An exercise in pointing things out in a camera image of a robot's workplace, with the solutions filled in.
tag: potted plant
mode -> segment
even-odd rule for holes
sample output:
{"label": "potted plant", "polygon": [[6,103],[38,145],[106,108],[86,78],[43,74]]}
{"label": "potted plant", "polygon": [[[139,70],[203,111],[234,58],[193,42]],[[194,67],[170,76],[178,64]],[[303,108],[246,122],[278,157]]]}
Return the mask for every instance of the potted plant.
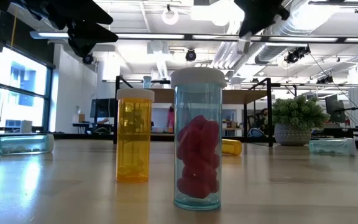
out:
{"label": "potted plant", "polygon": [[305,96],[277,99],[272,116],[276,142],[283,146],[304,146],[309,143],[312,128],[322,128],[328,114],[316,104],[317,99],[306,101]]}

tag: red gummy candy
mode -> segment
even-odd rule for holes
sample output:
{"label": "red gummy candy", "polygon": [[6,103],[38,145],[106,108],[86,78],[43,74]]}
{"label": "red gummy candy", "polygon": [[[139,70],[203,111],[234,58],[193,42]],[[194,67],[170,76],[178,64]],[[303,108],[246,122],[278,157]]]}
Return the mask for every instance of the red gummy candy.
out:
{"label": "red gummy candy", "polygon": [[206,170],[198,170],[192,167],[185,166],[181,172],[181,176],[187,179],[197,179],[201,182],[210,183],[216,180],[218,173],[212,167],[208,167]]}
{"label": "red gummy candy", "polygon": [[186,129],[183,139],[178,142],[177,158],[183,160],[185,154],[190,151],[198,151],[200,147],[201,131],[197,128],[189,127]]}
{"label": "red gummy candy", "polygon": [[210,168],[208,163],[193,151],[185,151],[183,153],[183,163],[194,170],[198,170],[199,172],[206,172],[206,170]]}
{"label": "red gummy candy", "polygon": [[221,165],[221,161],[218,155],[213,154],[211,160],[209,161],[209,165],[215,170]]}
{"label": "red gummy candy", "polygon": [[202,183],[196,179],[180,178],[177,181],[177,187],[183,194],[195,198],[206,198],[211,189],[208,184]]}
{"label": "red gummy candy", "polygon": [[219,181],[218,180],[212,180],[209,183],[209,187],[211,188],[211,193],[216,193],[219,191]]}
{"label": "red gummy candy", "polygon": [[202,130],[204,128],[204,125],[206,124],[207,120],[203,115],[198,115],[195,118],[193,118],[190,123],[188,124],[189,127],[196,127],[199,130]]}
{"label": "red gummy candy", "polygon": [[207,121],[201,131],[202,143],[200,145],[200,156],[205,161],[211,161],[211,156],[215,153],[218,144],[219,124],[216,121]]}

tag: clear container lying on side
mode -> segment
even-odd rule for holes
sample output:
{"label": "clear container lying on side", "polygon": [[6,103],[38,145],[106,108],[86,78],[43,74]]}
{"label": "clear container lying on side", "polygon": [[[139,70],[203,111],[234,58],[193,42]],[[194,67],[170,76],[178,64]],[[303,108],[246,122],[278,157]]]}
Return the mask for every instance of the clear container lying on side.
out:
{"label": "clear container lying on side", "polygon": [[222,153],[233,156],[240,156],[242,144],[238,140],[222,139]]}
{"label": "clear container lying on side", "polygon": [[117,91],[117,100],[117,181],[148,181],[154,92],[135,88],[120,89]]}
{"label": "clear container lying on side", "polygon": [[175,199],[189,210],[221,205],[222,88],[224,74],[183,68],[171,75],[175,89]]}
{"label": "clear container lying on side", "polygon": [[0,137],[0,155],[52,152],[54,143],[52,134]]}
{"label": "clear container lying on side", "polygon": [[309,142],[309,150],[313,154],[355,156],[357,149],[354,139],[345,138],[312,140]]}

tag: yellow pill bottle lying on side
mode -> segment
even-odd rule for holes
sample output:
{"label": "yellow pill bottle lying on side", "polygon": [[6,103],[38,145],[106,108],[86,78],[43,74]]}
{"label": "yellow pill bottle lying on side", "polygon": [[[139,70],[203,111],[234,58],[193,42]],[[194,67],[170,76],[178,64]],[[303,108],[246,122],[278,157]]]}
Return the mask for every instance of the yellow pill bottle lying on side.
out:
{"label": "yellow pill bottle lying on side", "polygon": [[222,139],[222,153],[233,156],[240,156],[242,152],[242,144],[237,140]]}
{"label": "yellow pill bottle lying on side", "polygon": [[154,92],[145,89],[117,91],[117,169],[119,182],[149,180],[151,112]]}

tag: security camera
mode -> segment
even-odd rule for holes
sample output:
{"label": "security camera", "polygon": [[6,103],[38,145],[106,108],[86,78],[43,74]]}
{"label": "security camera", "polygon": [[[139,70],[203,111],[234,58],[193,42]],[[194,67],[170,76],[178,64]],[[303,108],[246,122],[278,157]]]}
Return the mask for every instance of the security camera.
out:
{"label": "security camera", "polygon": [[196,52],[194,51],[194,49],[188,49],[187,53],[186,53],[186,61],[188,62],[192,62],[194,60],[196,60]]}
{"label": "security camera", "polygon": [[85,57],[82,58],[82,62],[85,65],[92,65],[93,63],[95,63],[95,59],[92,56],[92,54],[88,54],[88,55],[86,55]]}

